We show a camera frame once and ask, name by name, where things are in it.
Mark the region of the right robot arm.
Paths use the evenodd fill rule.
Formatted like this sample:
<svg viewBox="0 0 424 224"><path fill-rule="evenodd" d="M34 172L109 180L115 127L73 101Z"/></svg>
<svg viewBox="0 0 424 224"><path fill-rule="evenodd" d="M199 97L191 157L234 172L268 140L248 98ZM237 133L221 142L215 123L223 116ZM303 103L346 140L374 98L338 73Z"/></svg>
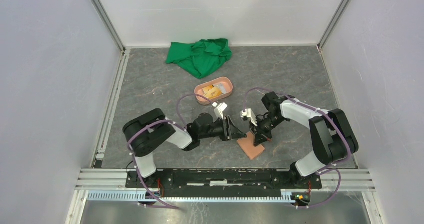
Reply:
<svg viewBox="0 0 424 224"><path fill-rule="evenodd" d="M308 183L309 177L330 166L347 161L359 150L359 144L345 112L339 108L320 109L291 95L266 93L262 99L266 113L250 117L254 145L271 141L272 131L284 121L295 121L310 131L312 151L289 168L289 182L295 188Z"/></svg>

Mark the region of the brown leather card holder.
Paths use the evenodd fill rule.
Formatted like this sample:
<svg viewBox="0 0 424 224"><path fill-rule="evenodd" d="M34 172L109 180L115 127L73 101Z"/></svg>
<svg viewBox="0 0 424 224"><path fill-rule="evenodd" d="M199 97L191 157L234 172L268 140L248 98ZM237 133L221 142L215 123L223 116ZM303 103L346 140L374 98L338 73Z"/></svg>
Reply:
<svg viewBox="0 0 424 224"><path fill-rule="evenodd" d="M265 151L265 147L262 144L259 144L258 146L254 145L255 136L251 132L248 132L246 135L247 136L245 138L238 139L237 143L247 157L250 160L254 160Z"/></svg>

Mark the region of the pink oval tray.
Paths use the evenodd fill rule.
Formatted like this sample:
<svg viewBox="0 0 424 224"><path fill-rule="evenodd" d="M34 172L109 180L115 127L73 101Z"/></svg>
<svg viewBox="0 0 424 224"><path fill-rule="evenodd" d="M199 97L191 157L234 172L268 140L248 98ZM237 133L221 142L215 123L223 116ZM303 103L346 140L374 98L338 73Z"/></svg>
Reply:
<svg viewBox="0 0 424 224"><path fill-rule="evenodd" d="M194 89L194 93L204 96L212 102L216 102L219 99L230 96L233 88L233 83L228 77L218 77L197 85Z"/></svg>

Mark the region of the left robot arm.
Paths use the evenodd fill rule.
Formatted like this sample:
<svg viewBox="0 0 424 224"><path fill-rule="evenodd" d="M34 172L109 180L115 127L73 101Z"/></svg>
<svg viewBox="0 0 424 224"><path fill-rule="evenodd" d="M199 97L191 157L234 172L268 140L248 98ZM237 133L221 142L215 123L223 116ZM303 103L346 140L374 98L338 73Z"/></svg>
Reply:
<svg viewBox="0 0 424 224"><path fill-rule="evenodd" d="M229 141L247 137L229 116L219 114L214 118L211 114L201 113L184 128L168 119L160 108L127 122L122 131L136 166L138 181L147 188L157 182L153 152L163 143L168 142L183 151L191 151L200 145L201 139L219 138Z"/></svg>

